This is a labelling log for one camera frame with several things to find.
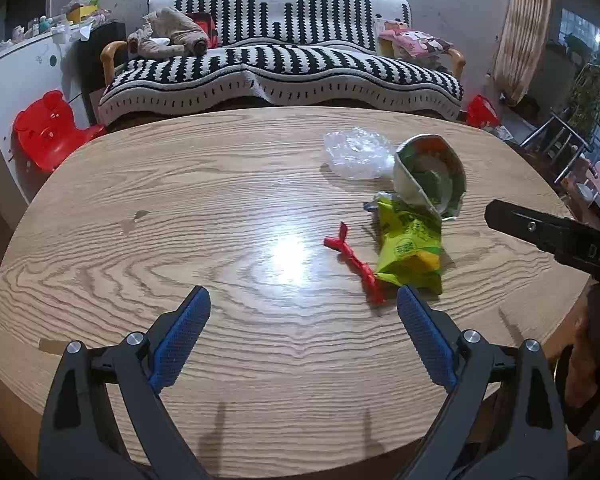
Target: table top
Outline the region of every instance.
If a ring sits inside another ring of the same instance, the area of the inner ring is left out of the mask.
[[[491,342],[546,340],[587,276],[485,224],[493,198],[568,213],[513,150],[408,114],[256,108],[109,134],[51,175],[0,268],[1,380],[42,413],[60,357],[38,350],[41,340],[119,343],[204,285],[210,319],[160,396],[210,473],[326,470],[422,436],[444,390],[395,300],[370,306],[360,278],[322,244],[346,221],[357,256],[377,260],[362,203],[391,182],[347,181],[324,163],[322,134],[352,126],[396,145],[435,132],[464,164],[464,207],[443,224],[444,292],[430,304]],[[109,391],[130,454],[143,460],[120,391]]]

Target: white cabinet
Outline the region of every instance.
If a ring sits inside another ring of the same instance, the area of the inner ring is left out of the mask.
[[[48,177],[29,162],[13,135],[17,113],[57,89],[74,110],[76,125],[89,126],[73,44],[61,40],[62,34],[46,33],[0,53],[0,212],[12,228]]]

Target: sofa seat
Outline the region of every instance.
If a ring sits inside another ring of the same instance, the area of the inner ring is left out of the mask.
[[[105,124],[136,111],[188,115],[256,96],[284,106],[354,99],[381,110],[433,110],[454,120],[462,92],[453,76],[402,60],[325,46],[260,44],[162,62],[131,60],[106,88],[99,115]]]

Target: silver bolt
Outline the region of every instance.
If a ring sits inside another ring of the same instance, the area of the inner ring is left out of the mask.
[[[80,351],[80,348],[82,348],[80,341],[71,341],[66,346],[66,351],[69,352],[69,354],[77,354]]]
[[[537,352],[540,349],[540,343],[535,339],[527,339],[525,345],[531,352]]]
[[[477,343],[480,341],[480,334],[475,330],[465,330],[462,336],[469,343]]]
[[[126,336],[126,342],[130,345],[139,345],[144,339],[144,335],[142,332],[132,332],[128,336]]]

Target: pink pillow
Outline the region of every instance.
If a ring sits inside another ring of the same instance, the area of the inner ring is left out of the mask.
[[[453,43],[447,43],[414,28],[383,30],[378,36],[402,47],[411,57],[436,56],[445,53],[453,46]]]

